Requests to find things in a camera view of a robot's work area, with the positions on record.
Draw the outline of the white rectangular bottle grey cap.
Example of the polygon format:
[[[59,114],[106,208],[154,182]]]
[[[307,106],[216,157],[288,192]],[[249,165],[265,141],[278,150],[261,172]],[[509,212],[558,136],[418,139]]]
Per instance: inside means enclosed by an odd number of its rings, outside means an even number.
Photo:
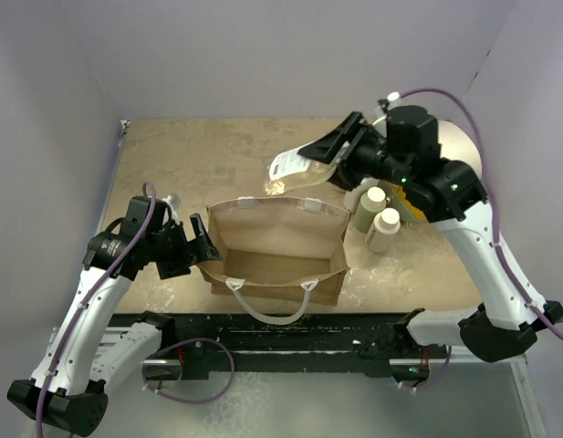
[[[352,191],[345,192],[343,198],[343,205],[346,210],[351,213],[354,213],[357,209],[361,197],[360,188],[357,187]]]

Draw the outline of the small clear amber bottle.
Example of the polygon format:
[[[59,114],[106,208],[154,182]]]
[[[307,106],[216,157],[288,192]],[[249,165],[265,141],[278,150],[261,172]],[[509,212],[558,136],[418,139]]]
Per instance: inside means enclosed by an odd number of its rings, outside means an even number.
[[[299,148],[279,153],[271,162],[265,183],[267,195],[277,196],[326,182],[335,164],[317,162],[298,154]]]

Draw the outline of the pale green lotion bottle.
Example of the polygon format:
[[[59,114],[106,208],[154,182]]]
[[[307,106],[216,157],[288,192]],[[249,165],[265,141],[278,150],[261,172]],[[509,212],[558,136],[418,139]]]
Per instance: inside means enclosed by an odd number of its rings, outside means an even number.
[[[377,214],[386,208],[386,193],[380,187],[371,187],[361,197],[352,218],[353,226],[361,233],[367,233]]]

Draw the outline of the brown burlap canvas bag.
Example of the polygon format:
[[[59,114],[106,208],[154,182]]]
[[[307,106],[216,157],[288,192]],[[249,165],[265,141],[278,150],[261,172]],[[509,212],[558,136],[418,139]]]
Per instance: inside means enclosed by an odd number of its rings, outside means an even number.
[[[233,296],[254,319],[288,325],[308,305],[336,306],[349,271],[344,248],[350,214],[315,198],[239,197],[207,209],[208,235],[222,257],[199,265],[214,295]],[[289,300],[299,309],[273,317],[248,297]]]

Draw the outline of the cream lidded jar bottle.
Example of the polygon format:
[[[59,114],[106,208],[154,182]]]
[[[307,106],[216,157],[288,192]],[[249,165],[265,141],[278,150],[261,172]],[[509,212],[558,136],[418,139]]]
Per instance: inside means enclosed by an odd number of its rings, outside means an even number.
[[[378,213],[366,235],[365,246],[373,253],[383,253],[392,244],[401,227],[401,218],[397,210],[385,208]]]

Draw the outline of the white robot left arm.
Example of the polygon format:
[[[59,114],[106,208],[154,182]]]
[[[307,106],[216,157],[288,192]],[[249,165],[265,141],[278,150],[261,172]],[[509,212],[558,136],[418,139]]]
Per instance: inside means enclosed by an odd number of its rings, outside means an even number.
[[[115,309],[139,272],[154,264],[162,279],[190,274],[193,266],[221,259],[199,214],[194,237],[165,203],[145,206],[113,221],[88,243],[76,294],[45,357],[30,378],[15,380],[7,399],[35,423],[71,437],[99,426],[113,385],[151,355],[166,358],[177,345],[173,318],[145,311],[105,353],[99,344]]]

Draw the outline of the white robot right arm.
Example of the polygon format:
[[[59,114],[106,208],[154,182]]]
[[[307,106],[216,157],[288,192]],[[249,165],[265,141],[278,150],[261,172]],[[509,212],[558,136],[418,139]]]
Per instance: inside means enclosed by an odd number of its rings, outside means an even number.
[[[498,216],[473,166],[452,160],[439,121],[419,106],[400,106],[377,130],[352,112],[337,128],[299,148],[299,155],[334,166],[329,182],[354,189],[371,177],[402,188],[459,255],[481,304],[433,312],[419,308],[401,319],[395,347],[415,357],[432,344],[465,346],[497,362],[525,353],[542,329],[563,319],[563,307],[528,282],[499,232]]]

